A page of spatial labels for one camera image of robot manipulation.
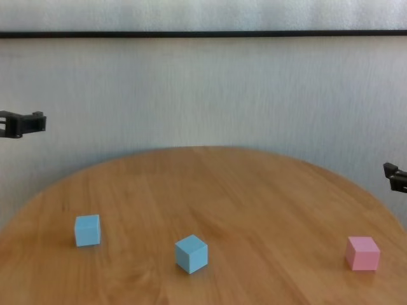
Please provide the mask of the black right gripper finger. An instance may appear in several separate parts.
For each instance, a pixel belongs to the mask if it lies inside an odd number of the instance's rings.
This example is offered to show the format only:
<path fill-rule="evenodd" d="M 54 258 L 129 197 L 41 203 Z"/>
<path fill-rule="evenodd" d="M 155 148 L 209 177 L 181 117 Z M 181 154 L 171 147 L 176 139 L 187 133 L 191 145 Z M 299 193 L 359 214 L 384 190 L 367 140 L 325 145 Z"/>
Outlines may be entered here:
<path fill-rule="evenodd" d="M 396 165 L 388 162 L 383 164 L 383 170 L 385 177 L 390 182 L 391 190 L 405 193 L 407 189 L 407 173 L 400 170 Z"/>

